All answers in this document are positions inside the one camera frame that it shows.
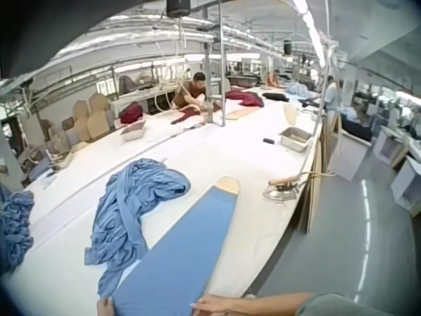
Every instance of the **black hair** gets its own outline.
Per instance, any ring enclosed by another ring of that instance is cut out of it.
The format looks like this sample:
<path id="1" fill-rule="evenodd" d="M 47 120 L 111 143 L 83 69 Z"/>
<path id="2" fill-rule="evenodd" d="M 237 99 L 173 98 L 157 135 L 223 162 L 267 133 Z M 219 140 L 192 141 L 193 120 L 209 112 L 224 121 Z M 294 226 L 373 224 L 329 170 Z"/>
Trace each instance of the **black hair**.
<path id="1" fill-rule="evenodd" d="M 193 76 L 193 81 L 205 81 L 206 76 L 203 72 L 196 72 Z"/>

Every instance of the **gray floor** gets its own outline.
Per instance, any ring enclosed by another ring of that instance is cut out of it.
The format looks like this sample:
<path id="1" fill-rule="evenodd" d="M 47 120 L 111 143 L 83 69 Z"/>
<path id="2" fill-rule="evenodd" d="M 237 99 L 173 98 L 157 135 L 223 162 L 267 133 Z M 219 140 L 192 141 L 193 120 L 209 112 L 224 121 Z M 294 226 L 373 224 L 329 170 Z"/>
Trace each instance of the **gray floor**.
<path id="1" fill-rule="evenodd" d="M 394 203 L 394 178 L 395 172 L 369 153 L 352 182 L 323 179 L 311 233 L 291 232 L 253 291 L 258 296 L 338 292 L 396 315 L 421 312 L 416 264 L 421 226 Z"/>

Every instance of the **person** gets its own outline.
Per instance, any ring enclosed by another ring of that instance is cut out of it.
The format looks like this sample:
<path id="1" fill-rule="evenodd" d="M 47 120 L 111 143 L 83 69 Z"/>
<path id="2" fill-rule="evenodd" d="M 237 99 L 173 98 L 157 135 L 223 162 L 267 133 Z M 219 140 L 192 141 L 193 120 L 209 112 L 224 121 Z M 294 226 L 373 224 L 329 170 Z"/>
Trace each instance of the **person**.
<path id="1" fill-rule="evenodd" d="M 328 76 L 328 87 L 326 88 L 326 94 L 324 96 L 324 106 L 328 114 L 328 122 L 332 124 L 334 121 L 337 110 L 341 106 L 339 98 L 339 92 L 333 76 Z"/>
<path id="2" fill-rule="evenodd" d="M 270 87 L 280 88 L 278 76 L 281 72 L 276 69 L 272 74 L 269 74 L 268 78 L 266 79 L 266 85 Z"/>
<path id="3" fill-rule="evenodd" d="M 372 307 L 357 304 L 339 294 L 296 293 L 267 298 L 224 298 L 205 295 L 191 304 L 193 316 L 265 315 L 265 316 L 387 316 Z M 98 316 L 115 316 L 111 299 L 99 301 Z"/>
<path id="4" fill-rule="evenodd" d="M 206 96 L 205 80 L 206 76 L 203 72 L 196 72 L 193 76 L 193 80 L 186 82 L 183 87 L 178 90 L 176 96 L 172 100 L 175 109 L 179 110 L 189 104 L 194 104 L 203 110 Z M 215 101 L 214 103 L 220 107 L 219 101 Z"/>

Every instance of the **wooden handle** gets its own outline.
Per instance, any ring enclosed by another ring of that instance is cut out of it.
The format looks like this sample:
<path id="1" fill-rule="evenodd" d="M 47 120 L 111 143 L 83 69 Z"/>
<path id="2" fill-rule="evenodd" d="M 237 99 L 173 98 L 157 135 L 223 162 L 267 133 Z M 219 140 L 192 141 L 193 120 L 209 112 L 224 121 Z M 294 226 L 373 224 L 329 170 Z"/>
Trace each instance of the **wooden handle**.
<path id="1" fill-rule="evenodd" d="M 285 184 L 289 182 L 295 182 L 298 181 L 298 176 L 290 176 L 289 178 L 283 178 L 283 179 L 277 179 L 277 180 L 269 180 L 270 186 L 278 186 L 280 184 Z"/>

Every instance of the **speaker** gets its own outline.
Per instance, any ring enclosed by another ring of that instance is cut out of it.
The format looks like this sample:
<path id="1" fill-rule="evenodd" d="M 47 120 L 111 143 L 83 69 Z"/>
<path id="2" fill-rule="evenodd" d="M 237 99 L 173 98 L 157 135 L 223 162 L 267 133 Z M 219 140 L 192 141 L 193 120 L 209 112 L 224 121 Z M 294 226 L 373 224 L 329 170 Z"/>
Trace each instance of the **speaker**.
<path id="1" fill-rule="evenodd" d="M 288 39 L 284 41 L 284 54 L 288 56 L 291 55 L 291 41 Z"/>
<path id="2" fill-rule="evenodd" d="M 190 15 L 190 0 L 166 0 L 166 15 L 168 18 L 181 18 Z"/>

